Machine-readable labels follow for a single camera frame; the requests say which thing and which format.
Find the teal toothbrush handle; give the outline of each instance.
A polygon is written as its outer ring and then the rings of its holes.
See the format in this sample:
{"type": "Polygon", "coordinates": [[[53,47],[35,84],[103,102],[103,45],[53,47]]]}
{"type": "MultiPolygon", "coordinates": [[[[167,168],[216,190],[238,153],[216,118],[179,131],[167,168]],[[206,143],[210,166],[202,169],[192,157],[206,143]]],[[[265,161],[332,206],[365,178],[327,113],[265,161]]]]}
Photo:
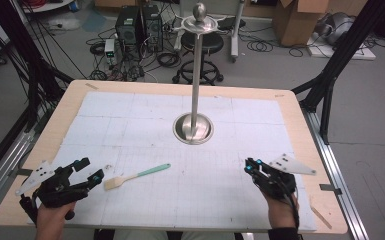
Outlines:
{"type": "Polygon", "coordinates": [[[144,176],[144,175],[147,175],[147,174],[150,174],[150,173],[158,172],[158,171],[161,171],[161,170],[164,170],[164,169],[167,169],[170,166],[171,166],[170,163],[166,163],[166,164],[160,165],[158,167],[154,167],[154,168],[148,169],[146,171],[138,173],[138,177],[144,176]]]}

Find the wooden table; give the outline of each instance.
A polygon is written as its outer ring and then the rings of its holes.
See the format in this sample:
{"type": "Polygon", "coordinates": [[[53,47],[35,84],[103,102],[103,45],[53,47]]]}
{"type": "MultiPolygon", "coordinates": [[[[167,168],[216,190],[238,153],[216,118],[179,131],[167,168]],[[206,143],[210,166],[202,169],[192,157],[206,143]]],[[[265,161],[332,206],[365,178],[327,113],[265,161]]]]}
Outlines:
{"type": "MultiPolygon", "coordinates": [[[[70,84],[23,168],[35,169],[42,160],[52,160],[55,158],[85,95],[90,91],[185,96],[192,93],[191,86],[189,85],[76,80],[70,84]]],[[[317,225],[315,233],[343,234],[347,231],[348,228],[335,194],[332,191],[322,191],[320,189],[320,184],[329,184],[330,182],[301,108],[291,91],[201,86],[200,96],[277,101],[281,108],[295,157],[318,173],[315,177],[303,176],[311,208],[315,215],[317,225]]],[[[16,177],[0,205],[1,226],[28,226],[28,217],[18,204],[19,197],[16,197],[14,194],[24,179],[25,177],[23,176],[16,177]]]]}

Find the sleeve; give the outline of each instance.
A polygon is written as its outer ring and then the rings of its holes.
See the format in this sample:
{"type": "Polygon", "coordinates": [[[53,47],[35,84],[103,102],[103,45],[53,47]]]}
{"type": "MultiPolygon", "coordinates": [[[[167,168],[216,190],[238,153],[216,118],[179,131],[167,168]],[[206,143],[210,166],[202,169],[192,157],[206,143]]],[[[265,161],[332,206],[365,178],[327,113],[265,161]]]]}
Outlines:
{"type": "Polygon", "coordinates": [[[296,228],[274,228],[269,230],[270,240],[299,240],[296,228]]]}

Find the round metal base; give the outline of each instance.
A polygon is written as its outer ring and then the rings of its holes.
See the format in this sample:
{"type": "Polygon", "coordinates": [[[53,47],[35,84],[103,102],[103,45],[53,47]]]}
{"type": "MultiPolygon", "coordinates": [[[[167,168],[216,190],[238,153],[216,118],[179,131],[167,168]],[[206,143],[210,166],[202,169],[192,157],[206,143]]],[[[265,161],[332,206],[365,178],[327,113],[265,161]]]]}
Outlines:
{"type": "Polygon", "coordinates": [[[177,139],[190,145],[202,144],[208,141],[214,133],[214,125],[211,120],[198,113],[195,130],[193,131],[191,119],[192,114],[185,113],[174,121],[173,132],[177,139]]]}

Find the computer tower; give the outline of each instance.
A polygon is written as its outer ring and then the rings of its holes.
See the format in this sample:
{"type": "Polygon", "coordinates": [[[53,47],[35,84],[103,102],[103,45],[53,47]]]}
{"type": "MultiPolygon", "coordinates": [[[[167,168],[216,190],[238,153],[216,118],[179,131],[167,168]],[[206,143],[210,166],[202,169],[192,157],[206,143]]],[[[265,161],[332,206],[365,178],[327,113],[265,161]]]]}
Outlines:
{"type": "Polygon", "coordinates": [[[121,7],[115,30],[122,53],[129,55],[127,60],[140,60],[140,47],[145,40],[140,8],[138,6],[121,7]]]}
{"type": "Polygon", "coordinates": [[[157,5],[144,5],[142,7],[145,25],[145,39],[148,51],[161,52],[163,50],[162,19],[157,5]]]}

